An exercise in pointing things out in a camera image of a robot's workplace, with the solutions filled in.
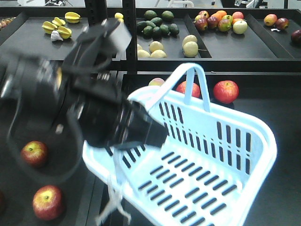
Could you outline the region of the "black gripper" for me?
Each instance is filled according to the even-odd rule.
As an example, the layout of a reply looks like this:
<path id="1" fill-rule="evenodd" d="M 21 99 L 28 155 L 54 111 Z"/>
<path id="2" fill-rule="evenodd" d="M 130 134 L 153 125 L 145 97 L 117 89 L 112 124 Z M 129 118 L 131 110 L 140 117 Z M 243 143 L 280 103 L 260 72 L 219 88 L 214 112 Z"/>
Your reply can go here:
<path id="1" fill-rule="evenodd" d="M 122 101 L 117 124 L 118 148 L 138 145 L 161 148 L 167 135 L 167 128 L 152 118 L 141 103 L 126 99 Z"/>

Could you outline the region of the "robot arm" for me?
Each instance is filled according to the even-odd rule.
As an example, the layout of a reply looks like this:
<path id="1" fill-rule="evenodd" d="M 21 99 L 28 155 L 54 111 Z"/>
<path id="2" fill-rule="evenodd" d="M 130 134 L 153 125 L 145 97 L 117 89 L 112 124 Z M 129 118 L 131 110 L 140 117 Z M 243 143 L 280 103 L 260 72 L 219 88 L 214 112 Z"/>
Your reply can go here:
<path id="1" fill-rule="evenodd" d="M 127 150 L 138 145 L 160 148 L 167 129 L 146 108 L 129 101 L 118 80 L 103 68 L 59 65 L 39 56 L 13 52 L 0 57 L 0 98 L 17 101 L 7 141 L 20 168 L 32 179 L 60 184 L 73 176 L 83 143 Z M 13 134 L 20 121 L 34 131 L 49 132 L 64 119 L 75 141 L 72 167 L 58 175 L 41 173 L 21 160 Z"/>

